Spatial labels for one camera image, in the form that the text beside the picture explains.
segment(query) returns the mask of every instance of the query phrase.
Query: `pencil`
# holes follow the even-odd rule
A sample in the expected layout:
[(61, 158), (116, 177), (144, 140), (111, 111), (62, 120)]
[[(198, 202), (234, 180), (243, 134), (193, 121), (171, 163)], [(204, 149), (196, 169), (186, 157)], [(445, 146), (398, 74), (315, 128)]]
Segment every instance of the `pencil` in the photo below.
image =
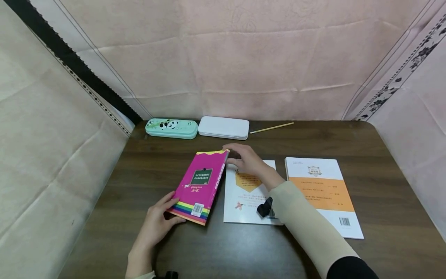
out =
[(282, 125), (278, 125), (278, 126), (274, 126), (274, 127), (270, 127), (270, 128), (266, 128), (266, 129), (262, 129), (262, 130), (258, 130), (258, 131), (254, 131), (254, 132), (250, 132), (250, 134), (251, 133), (260, 133), (260, 132), (264, 132), (264, 131), (268, 131), (268, 130), (272, 130), (272, 129), (280, 128), (280, 127), (285, 127), (285, 126), (293, 125), (293, 124), (294, 124), (294, 122), (287, 123), (287, 124), (282, 124)]

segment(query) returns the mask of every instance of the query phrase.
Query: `black sleeve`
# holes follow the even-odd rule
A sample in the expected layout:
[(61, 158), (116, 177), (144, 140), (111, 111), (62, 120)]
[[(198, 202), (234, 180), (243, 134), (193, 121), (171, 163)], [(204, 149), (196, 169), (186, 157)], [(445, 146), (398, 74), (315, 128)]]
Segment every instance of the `black sleeve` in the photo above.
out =
[(378, 279), (378, 276), (362, 259), (344, 257), (330, 267), (327, 279)]

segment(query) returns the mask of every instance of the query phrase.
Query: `black clip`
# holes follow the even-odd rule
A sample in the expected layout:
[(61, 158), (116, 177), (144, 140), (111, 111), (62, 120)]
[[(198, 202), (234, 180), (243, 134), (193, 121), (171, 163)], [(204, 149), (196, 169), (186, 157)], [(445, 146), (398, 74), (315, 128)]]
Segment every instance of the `black clip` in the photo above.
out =
[(262, 218), (269, 215), (271, 212), (271, 207), (273, 205), (273, 198), (269, 197), (266, 199), (264, 204), (261, 204), (257, 207), (257, 212), (262, 216)]
[(178, 272), (175, 271), (168, 271), (166, 272), (166, 277), (162, 278), (162, 277), (155, 277), (155, 279), (178, 279)]

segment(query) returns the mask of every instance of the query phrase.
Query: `wrist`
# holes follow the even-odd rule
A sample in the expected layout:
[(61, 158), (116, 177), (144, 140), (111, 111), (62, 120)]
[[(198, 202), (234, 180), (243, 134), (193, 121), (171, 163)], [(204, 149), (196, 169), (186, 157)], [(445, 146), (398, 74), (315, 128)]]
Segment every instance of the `wrist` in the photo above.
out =
[(150, 259), (153, 254), (153, 248), (148, 247), (132, 247), (130, 252), (128, 253), (128, 259), (131, 258), (145, 258)]
[(285, 182), (285, 179), (283, 179), (280, 174), (270, 166), (267, 166), (258, 177), (268, 191), (271, 191)]
[(152, 251), (143, 252), (142, 250), (132, 249), (128, 253), (126, 279), (138, 278), (152, 271)]

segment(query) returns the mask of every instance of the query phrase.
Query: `pink book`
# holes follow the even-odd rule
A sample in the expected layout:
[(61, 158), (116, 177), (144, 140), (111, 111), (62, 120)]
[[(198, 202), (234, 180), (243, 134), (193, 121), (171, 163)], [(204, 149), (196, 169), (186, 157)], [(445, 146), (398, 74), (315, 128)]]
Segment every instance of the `pink book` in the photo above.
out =
[(204, 226), (228, 155), (229, 150), (197, 152), (173, 196), (180, 200), (167, 212)]

